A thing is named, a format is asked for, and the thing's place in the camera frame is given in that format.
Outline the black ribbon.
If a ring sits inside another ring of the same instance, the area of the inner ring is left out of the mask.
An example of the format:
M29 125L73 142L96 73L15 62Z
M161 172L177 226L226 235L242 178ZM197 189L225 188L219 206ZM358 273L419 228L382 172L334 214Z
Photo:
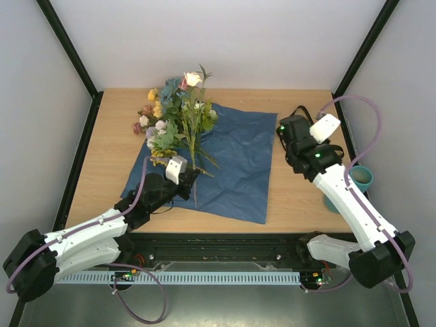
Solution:
M307 110L307 108L306 108L305 106L303 106L303 105L298 106L298 107L293 111L293 113L291 113L291 116L295 116L298 112L302 112L302 113L305 115L305 117L306 117L306 119L308 120L308 122L309 122L310 125L313 125L313 124L314 124L314 121L313 121L313 119L312 119L312 117L311 117L311 114L309 113L309 111Z

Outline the blue wrapping paper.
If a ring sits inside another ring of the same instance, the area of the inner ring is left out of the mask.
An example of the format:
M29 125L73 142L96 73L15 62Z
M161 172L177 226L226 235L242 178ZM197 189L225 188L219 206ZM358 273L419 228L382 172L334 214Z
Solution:
M196 179L190 199L174 206L264 224L277 114L245 112L213 104L218 119L201 137L201 147L214 160L197 156L206 170Z

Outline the teal cylindrical vase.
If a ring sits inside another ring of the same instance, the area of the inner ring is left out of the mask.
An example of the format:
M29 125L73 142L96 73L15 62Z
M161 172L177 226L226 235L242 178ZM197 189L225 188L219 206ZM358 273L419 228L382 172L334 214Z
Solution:
M364 167L364 166L354 166L350 169L349 175L352 178L353 182L356 186L361 190L361 192L366 195L368 188L371 186L373 182L373 174L372 172ZM338 213L338 210L333 205L333 203L324 196L323 198L324 206L333 213Z

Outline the pink rose flower stem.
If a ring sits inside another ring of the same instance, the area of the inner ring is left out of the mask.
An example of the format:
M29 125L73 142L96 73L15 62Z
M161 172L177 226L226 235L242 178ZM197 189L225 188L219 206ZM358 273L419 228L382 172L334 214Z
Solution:
M203 130L203 111L207 107L204 95L204 83L213 74L207 72L203 65L194 72L185 72L178 86L181 91L181 112L183 132L186 137L192 169L199 169L196 155L200 151L200 139Z

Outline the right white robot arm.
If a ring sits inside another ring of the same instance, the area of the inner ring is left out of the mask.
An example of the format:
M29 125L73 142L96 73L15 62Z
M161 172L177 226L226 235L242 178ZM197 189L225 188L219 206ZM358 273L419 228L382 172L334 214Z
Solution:
M351 243L314 232L303 239L297 258L306 267L319 260L331 262L372 288L409 269L416 241L410 232L399 232L386 221L351 179L339 147L329 141L340 124L331 114L314 124L293 114L277 128L286 162L332 202L356 239Z

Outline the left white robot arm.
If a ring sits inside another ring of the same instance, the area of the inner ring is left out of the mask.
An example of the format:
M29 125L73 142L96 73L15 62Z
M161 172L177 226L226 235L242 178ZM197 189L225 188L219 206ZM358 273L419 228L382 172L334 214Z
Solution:
M163 177L148 173L113 208L72 228L25 233L3 263L5 290L23 302L44 295L57 281L94 266L128 258L127 234L148 223L151 215L179 196L188 200L200 171Z

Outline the artificial flower bunch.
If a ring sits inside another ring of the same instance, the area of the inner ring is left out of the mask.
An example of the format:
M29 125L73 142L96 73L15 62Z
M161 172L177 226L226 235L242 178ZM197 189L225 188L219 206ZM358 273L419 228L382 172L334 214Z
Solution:
M179 155L182 150L188 152L188 167L192 168L191 157L183 132L182 112L181 112L181 91L178 86L182 77L170 78L162 88L153 88L147 94L148 105L138 111L138 121L133 125L133 132L144 134L145 143L153 157L152 162L167 166L166 160L175 155ZM210 99L207 100L207 107L203 111L203 130L202 136L213 130L219 115L213 109ZM202 160L205 159L214 167L217 167L216 160L202 148L200 139L200 151L196 155L197 164L202 174L211 177Z

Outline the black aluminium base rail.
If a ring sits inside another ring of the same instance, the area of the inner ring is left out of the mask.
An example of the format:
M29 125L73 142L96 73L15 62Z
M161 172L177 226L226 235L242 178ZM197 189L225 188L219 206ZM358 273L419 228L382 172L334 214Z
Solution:
M160 262L255 262L277 268L336 268L326 259L303 262L297 254L302 234L175 234L132 232L133 255L145 266Z

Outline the black frame post right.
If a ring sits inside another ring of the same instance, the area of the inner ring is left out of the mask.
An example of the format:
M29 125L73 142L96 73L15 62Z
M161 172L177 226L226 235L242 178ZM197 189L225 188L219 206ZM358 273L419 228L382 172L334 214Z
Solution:
M350 66L348 67L345 75L341 79L336 91L333 93L333 98L345 95L346 90L352 83L354 77L358 73L360 67L364 63L364 60L367 58L372 47L376 43L381 32L384 30L384 27L390 20L391 15L395 11L399 3L400 0L387 0L384 2L376 19L371 25L371 28L369 29L363 42L361 43L356 55L354 56Z

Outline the black frame post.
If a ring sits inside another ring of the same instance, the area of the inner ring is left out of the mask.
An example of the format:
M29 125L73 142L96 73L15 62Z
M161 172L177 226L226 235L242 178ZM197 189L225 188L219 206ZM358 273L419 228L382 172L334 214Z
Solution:
M376 43L381 32L384 30L384 27L390 20L391 15L395 11L399 3L400 0L387 0L384 2L376 19L371 25L371 28L369 29L363 42L361 43L356 55L354 56L350 66L348 67L345 75L341 79L336 91L333 93L333 98L345 95L346 90L352 83L354 77L358 73L360 67L364 63L364 60L367 58L372 47Z
M76 50L71 38L69 37L61 19L59 18L52 2L49 0L36 0L36 3L40 7L42 14L56 35L59 43L64 49L69 61L73 65L76 73L78 74L81 82L83 83L85 89L92 99L99 99L101 93L97 90L95 84L93 83L78 51Z

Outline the black frame post left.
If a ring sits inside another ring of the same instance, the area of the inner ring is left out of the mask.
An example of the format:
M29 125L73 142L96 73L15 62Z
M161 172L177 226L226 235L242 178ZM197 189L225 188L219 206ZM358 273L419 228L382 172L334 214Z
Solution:
M42 14L56 35L59 43L64 49L69 61L73 65L76 73L78 74L81 82L83 83L85 89L92 99L99 99L101 93L97 90L95 84L93 83L78 51L76 50L71 38L69 37L61 19L59 18L52 2L49 0L36 0L36 3L40 7Z

